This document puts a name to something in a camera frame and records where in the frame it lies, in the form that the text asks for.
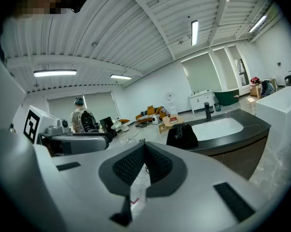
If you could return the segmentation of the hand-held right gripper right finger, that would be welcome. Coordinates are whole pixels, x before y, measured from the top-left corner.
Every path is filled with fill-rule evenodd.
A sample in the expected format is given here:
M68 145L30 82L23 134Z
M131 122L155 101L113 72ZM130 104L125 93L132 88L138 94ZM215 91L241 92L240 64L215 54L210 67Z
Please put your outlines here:
M168 145L153 143L183 160L187 176L167 197L147 198L132 221L136 232L252 232L273 212L252 183L217 160Z

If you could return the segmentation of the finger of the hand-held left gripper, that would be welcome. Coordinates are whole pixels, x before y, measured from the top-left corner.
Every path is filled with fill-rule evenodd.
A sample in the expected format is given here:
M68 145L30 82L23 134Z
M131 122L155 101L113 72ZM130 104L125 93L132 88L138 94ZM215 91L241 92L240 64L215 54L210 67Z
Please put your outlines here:
M102 136L108 139L108 142L112 142L113 136L109 132L75 132L74 136Z
M108 138L101 135L60 135L50 138L52 157L93 153L108 147Z

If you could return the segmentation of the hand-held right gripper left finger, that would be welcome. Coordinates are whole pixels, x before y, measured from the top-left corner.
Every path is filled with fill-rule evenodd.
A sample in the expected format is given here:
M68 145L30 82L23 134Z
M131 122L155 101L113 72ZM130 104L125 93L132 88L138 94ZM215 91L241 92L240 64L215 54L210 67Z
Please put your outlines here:
M69 231L143 232L141 216L133 217L131 185L114 164L135 158L143 143L87 154L52 158L34 145L42 179Z

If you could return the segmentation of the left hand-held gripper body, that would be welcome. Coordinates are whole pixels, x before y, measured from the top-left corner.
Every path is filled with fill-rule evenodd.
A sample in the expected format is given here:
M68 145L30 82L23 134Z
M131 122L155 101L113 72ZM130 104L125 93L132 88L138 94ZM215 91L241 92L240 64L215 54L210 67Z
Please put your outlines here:
M70 135L71 128L67 120L59 119L34 106L28 108L23 134L33 143L46 147L51 156L70 155L70 143L56 140L54 137Z

